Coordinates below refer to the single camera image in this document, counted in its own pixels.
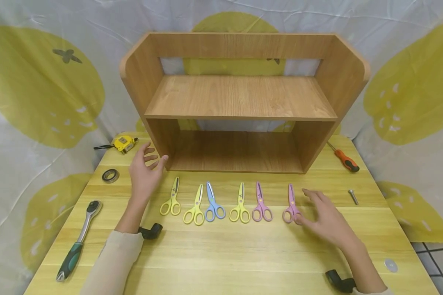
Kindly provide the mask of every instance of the scissor blade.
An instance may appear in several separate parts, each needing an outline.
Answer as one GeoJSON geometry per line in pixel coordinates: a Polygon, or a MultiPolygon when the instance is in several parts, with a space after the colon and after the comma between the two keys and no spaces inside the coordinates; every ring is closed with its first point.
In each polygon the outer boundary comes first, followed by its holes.
{"type": "Polygon", "coordinates": [[[244,200],[244,182],[240,184],[240,189],[238,190],[238,197],[244,200]]]}
{"type": "Polygon", "coordinates": [[[197,195],[199,196],[199,204],[202,202],[203,196],[203,184],[200,184],[199,190],[197,190],[197,195]]]}
{"type": "Polygon", "coordinates": [[[294,202],[295,204],[294,186],[292,183],[289,183],[289,202],[294,202]]]}
{"type": "Polygon", "coordinates": [[[258,198],[263,197],[263,191],[261,190],[261,184],[259,183],[259,181],[256,181],[256,195],[258,196],[258,198]]]}
{"type": "Polygon", "coordinates": [[[213,201],[215,200],[215,195],[213,194],[213,189],[212,189],[212,184],[210,184],[209,181],[207,181],[207,195],[208,195],[208,199],[213,199],[213,201]]]}
{"type": "Polygon", "coordinates": [[[179,177],[176,177],[174,184],[172,185],[172,192],[176,193],[179,191],[179,177]]]}

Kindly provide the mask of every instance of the wooden table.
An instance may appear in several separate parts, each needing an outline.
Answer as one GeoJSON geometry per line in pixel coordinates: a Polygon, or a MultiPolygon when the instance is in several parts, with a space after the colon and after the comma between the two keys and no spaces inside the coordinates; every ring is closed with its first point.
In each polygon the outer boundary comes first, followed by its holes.
{"type": "MultiPolygon", "coordinates": [[[[126,133],[142,142],[146,133],[126,133]]],[[[157,240],[144,242],[140,257],[126,283],[125,294],[337,294],[325,278],[325,271],[336,268],[343,278],[350,277],[345,258],[334,247],[322,242],[295,224],[286,224],[281,215],[287,208],[287,187],[292,183],[297,207],[313,216],[312,205],[301,188],[322,190],[343,213],[351,227],[367,245],[374,265],[386,285],[396,295],[438,295],[399,223],[376,186],[352,142],[333,136],[330,142],[353,158],[361,170],[351,174],[326,146],[305,175],[168,172],[154,194],[143,218],[143,227],[160,223],[164,229],[157,240]],[[169,199],[172,183],[180,177],[177,199],[181,214],[162,216],[159,208],[169,199]],[[248,224],[233,223],[227,217],[198,227],[186,225],[182,215],[192,207],[197,187],[210,181],[216,201],[227,213],[237,202],[240,181],[245,184],[248,210],[256,205],[255,184],[260,181],[265,203],[274,220],[248,224]],[[348,190],[359,201],[356,206],[348,190]],[[384,266],[393,259],[399,271],[384,266]]],[[[106,152],[81,198],[51,246],[26,290],[27,295],[78,294],[109,233],[116,226],[130,197],[128,167],[137,149],[121,155],[116,149],[106,152]],[[116,168],[120,178],[112,184],[100,179],[104,171],[116,168]],[[103,202],[93,220],[84,250],[72,276],[55,282],[57,270],[79,236],[90,201],[103,202]]],[[[202,210],[208,207],[204,192],[202,210]]]]}

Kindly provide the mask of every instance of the yellow leaf print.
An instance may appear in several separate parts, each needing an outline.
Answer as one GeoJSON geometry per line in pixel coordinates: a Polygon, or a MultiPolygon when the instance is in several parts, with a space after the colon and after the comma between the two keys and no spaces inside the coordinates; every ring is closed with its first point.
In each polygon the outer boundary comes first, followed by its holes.
{"type": "Polygon", "coordinates": [[[333,134],[341,134],[341,124],[338,125],[333,134]]]}
{"type": "Polygon", "coordinates": [[[0,26],[0,112],[43,145],[71,148],[105,101],[100,77],[76,46],[48,32],[0,26]]]}
{"type": "MultiPolygon", "coordinates": [[[[204,18],[193,32],[277,32],[277,29],[258,16],[242,12],[221,12],[204,18]]],[[[190,59],[185,58],[184,70],[187,75],[239,75],[239,76],[275,76],[283,75],[285,59],[190,59]]],[[[287,131],[278,127],[274,131],[289,132],[294,122],[286,122],[287,131]]],[[[197,130],[194,120],[179,120],[183,130],[197,130]]]]}
{"type": "Polygon", "coordinates": [[[136,122],[136,131],[138,132],[146,132],[146,127],[144,127],[143,121],[138,119],[136,122]]]}
{"type": "Polygon", "coordinates": [[[379,136],[394,145],[443,128],[443,25],[391,58],[374,76],[364,109],[379,136]]]}
{"type": "Polygon", "coordinates": [[[64,225],[91,174],[72,174],[42,187],[26,210],[21,238],[21,257],[35,272],[64,225]]]}
{"type": "Polygon", "coordinates": [[[388,181],[377,186],[411,242],[443,243],[443,219],[416,190],[388,181]]]}

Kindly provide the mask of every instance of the scissors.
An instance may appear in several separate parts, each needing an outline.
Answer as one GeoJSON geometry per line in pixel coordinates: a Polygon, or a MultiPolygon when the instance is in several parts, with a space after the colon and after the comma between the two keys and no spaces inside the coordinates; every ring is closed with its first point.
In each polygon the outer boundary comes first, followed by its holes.
{"type": "Polygon", "coordinates": [[[161,209],[159,210],[159,213],[161,213],[161,215],[168,215],[169,211],[174,216],[179,215],[181,206],[180,206],[180,203],[176,200],[178,191],[179,191],[179,177],[176,177],[176,179],[174,180],[174,184],[172,185],[171,198],[169,200],[165,201],[161,205],[161,209]],[[165,212],[163,212],[162,208],[166,205],[167,205],[167,210],[165,212]],[[177,212],[174,211],[174,208],[176,206],[178,206],[178,208],[179,208],[179,210],[177,212]]]}
{"type": "Polygon", "coordinates": [[[213,190],[212,190],[212,185],[208,181],[207,181],[207,196],[208,196],[208,201],[210,202],[210,205],[208,206],[207,211],[205,211],[205,219],[208,222],[212,222],[215,220],[215,216],[218,217],[219,219],[225,218],[225,216],[226,216],[225,209],[222,206],[216,204],[215,195],[213,194],[213,190]],[[223,212],[222,216],[218,214],[218,209],[221,209],[221,211],[223,212]],[[212,212],[212,218],[208,217],[208,212],[212,212]]]}
{"type": "Polygon", "coordinates": [[[259,181],[256,182],[256,199],[258,199],[258,205],[253,210],[253,220],[259,222],[264,218],[265,221],[271,221],[272,211],[264,205],[263,191],[261,190],[261,184],[259,181]],[[259,212],[259,218],[255,217],[254,212],[259,212]],[[269,212],[269,218],[266,217],[266,212],[269,212]]]}
{"type": "Polygon", "coordinates": [[[296,224],[302,225],[300,222],[297,222],[297,220],[294,220],[294,217],[299,214],[302,216],[302,213],[300,213],[299,209],[295,206],[295,195],[294,195],[294,187],[292,186],[292,183],[289,183],[289,207],[284,210],[284,213],[282,214],[282,219],[286,221],[286,223],[291,223],[292,221],[295,221],[296,224]],[[289,214],[289,219],[285,218],[285,214],[289,214]]]}
{"type": "Polygon", "coordinates": [[[184,220],[185,224],[189,224],[192,221],[194,221],[194,223],[196,225],[200,226],[205,221],[205,217],[203,216],[203,212],[200,210],[200,202],[202,201],[202,196],[203,196],[203,184],[200,184],[199,190],[197,190],[197,195],[195,196],[194,207],[192,207],[190,210],[185,212],[184,213],[184,218],[182,218],[184,220]],[[189,220],[185,219],[187,214],[190,214],[190,219],[189,220]],[[197,222],[197,217],[199,217],[199,215],[202,216],[202,221],[197,222]]]}
{"type": "Polygon", "coordinates": [[[249,223],[249,211],[244,207],[244,183],[240,184],[240,190],[238,190],[238,205],[231,209],[230,211],[230,220],[235,222],[238,219],[241,220],[242,223],[249,223]],[[231,218],[231,213],[236,212],[236,217],[231,218]],[[243,220],[243,214],[246,213],[248,218],[243,220]]]}

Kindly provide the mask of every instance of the beige sleeve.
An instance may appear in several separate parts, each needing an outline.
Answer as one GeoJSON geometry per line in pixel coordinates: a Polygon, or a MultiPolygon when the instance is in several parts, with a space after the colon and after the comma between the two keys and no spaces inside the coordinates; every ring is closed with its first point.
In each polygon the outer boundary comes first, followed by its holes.
{"type": "Polygon", "coordinates": [[[353,289],[353,294],[354,295],[394,295],[392,293],[391,290],[387,289],[386,291],[382,292],[382,293],[369,293],[369,294],[364,294],[358,291],[358,289],[354,288],[353,289]]]}
{"type": "Polygon", "coordinates": [[[143,241],[141,234],[112,231],[80,294],[123,294],[126,278],[141,252],[143,241]]]}

